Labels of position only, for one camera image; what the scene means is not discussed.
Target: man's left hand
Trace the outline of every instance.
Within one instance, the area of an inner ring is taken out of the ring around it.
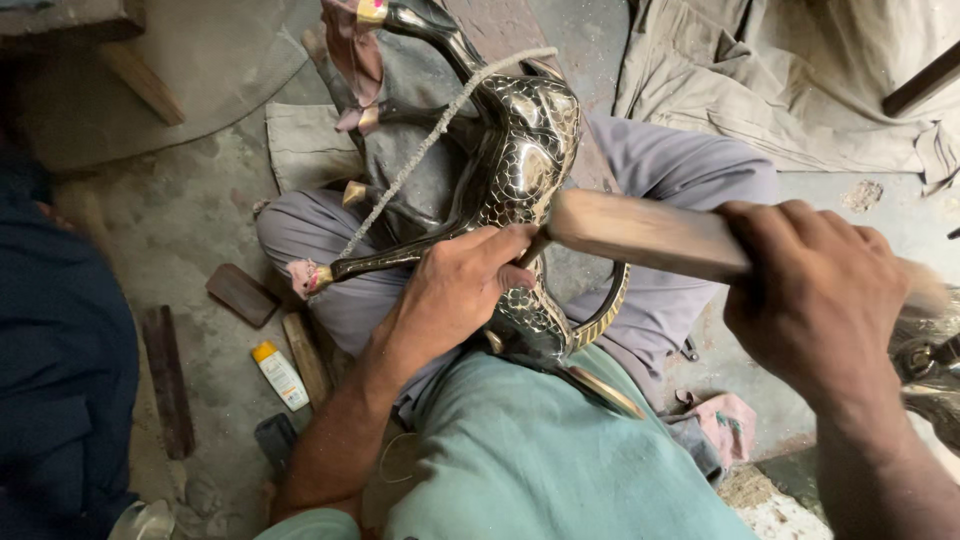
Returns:
[[[365,358],[389,358],[403,383],[456,347],[493,315],[500,295],[534,286],[511,261],[530,246],[534,225],[483,227],[439,242],[420,261],[393,309],[373,330]]]

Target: wooden stool leg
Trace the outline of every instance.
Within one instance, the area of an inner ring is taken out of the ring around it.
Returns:
[[[960,78],[960,43],[887,96],[883,100],[883,113],[892,117],[906,114],[957,78]]]
[[[186,116],[177,96],[128,45],[102,43],[97,46],[97,54],[168,126],[183,123]]]

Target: yellow bottle cap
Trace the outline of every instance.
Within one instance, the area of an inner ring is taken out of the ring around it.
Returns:
[[[267,356],[270,356],[275,352],[276,345],[274,345],[273,341],[268,339],[256,347],[253,347],[253,349],[250,351],[250,354],[253,356],[253,359],[256,360],[256,363],[260,363],[267,359]]]

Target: concrete floor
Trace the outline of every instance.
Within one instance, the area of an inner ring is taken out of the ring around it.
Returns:
[[[274,99],[330,103],[312,65]],[[253,430],[279,412],[298,429],[310,416],[309,407],[291,414],[250,356],[270,339],[293,358],[281,326],[285,309],[257,330],[204,289],[218,265],[232,262],[285,292],[260,251],[252,214],[255,202],[277,196],[264,118],[260,107],[216,134],[82,171],[64,186],[82,183],[99,201],[134,316],[163,304],[173,310],[197,450],[165,471],[147,445],[134,444],[132,489],[145,498],[173,493],[179,531],[188,538],[243,539],[262,530],[271,470]]]
[[[587,107],[609,111],[626,43],[626,3],[536,0],[531,6],[548,40],[561,44],[561,61]],[[272,101],[331,103],[309,64]],[[145,495],[173,493],[179,534],[185,537],[252,538],[266,526],[271,475],[253,429],[289,411],[249,351],[271,339],[291,357],[280,325],[283,313],[255,330],[212,300],[204,283],[219,264],[232,262],[277,293],[284,286],[260,252],[251,211],[253,203],[277,195],[263,107],[216,134],[80,176],[71,182],[83,182],[104,211],[116,272],[134,314],[161,304],[174,312],[195,423],[197,451],[182,464],[164,469],[155,452],[144,471],[147,451],[134,447],[134,489],[146,487]],[[883,196],[875,208],[852,214],[842,207],[842,195],[868,178],[883,184]],[[951,250],[945,240],[946,232],[960,225],[955,194],[923,201],[915,175],[782,174],[780,180],[781,198],[804,198],[872,225],[902,256],[927,262],[949,281],[960,282],[960,250]],[[678,387],[701,396],[735,392],[758,412],[756,457],[804,448],[812,442],[812,414],[736,344],[722,322],[724,295],[714,298],[693,332],[702,359],[672,360],[666,393]],[[300,428],[309,414],[305,408],[289,415]],[[379,506],[395,498],[396,493],[387,493]],[[380,520],[382,513],[375,519]]]

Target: cotton cord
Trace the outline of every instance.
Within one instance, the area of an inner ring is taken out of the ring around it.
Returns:
[[[394,195],[400,191],[400,189],[403,187],[403,184],[407,181],[407,178],[411,173],[414,172],[414,169],[418,164],[420,164],[420,162],[423,160],[423,157],[426,156],[426,151],[429,150],[435,142],[437,142],[441,134],[446,133],[446,127],[450,124],[450,121],[453,120],[453,117],[470,98],[470,94],[472,94],[473,91],[480,86],[480,83],[482,83],[484,79],[490,77],[496,71],[499,71],[508,65],[513,65],[519,61],[531,58],[549,57],[556,54],[556,47],[528,49],[526,51],[520,51],[514,55],[511,55],[501,61],[495,61],[494,63],[474,73],[464,85],[463,91],[460,92],[455,100],[450,102],[450,105],[446,108],[444,114],[441,115],[440,120],[433,128],[433,131],[430,132],[430,135],[428,135],[427,138],[424,139],[420,144],[416,154],[411,156],[410,160],[407,161],[407,164],[400,169],[400,172],[396,175],[396,180],[394,181],[393,185],[391,185],[390,189],[388,189],[383,196],[380,197],[380,202],[373,207],[373,211],[360,225],[360,229],[357,229],[357,232],[353,234],[353,238],[351,238],[350,242],[347,243],[347,247],[344,248],[344,251],[340,252],[338,258],[344,258],[353,253],[353,250],[357,247],[357,244],[360,243],[360,240],[370,229],[371,225],[373,225],[373,221],[377,218],[377,216],[380,215],[380,212],[386,208],[387,203],[394,198]]]
[[[383,476],[383,460],[387,457],[387,452],[390,451],[390,447],[394,446],[394,443],[396,442],[396,440],[397,440],[398,438],[404,437],[404,436],[407,436],[407,435],[416,435],[416,433],[400,433],[400,434],[398,434],[396,437],[390,439],[390,442],[387,443],[387,448],[383,449],[383,455],[380,457],[380,465],[377,467],[377,474],[380,475],[380,479],[383,480],[384,483],[401,483],[401,482],[403,482],[403,481],[407,481],[407,480],[409,480],[409,479],[411,479],[411,478],[414,477],[413,475],[407,475],[406,477],[403,477],[402,479],[387,480],[387,479],[384,478],[384,476]]]

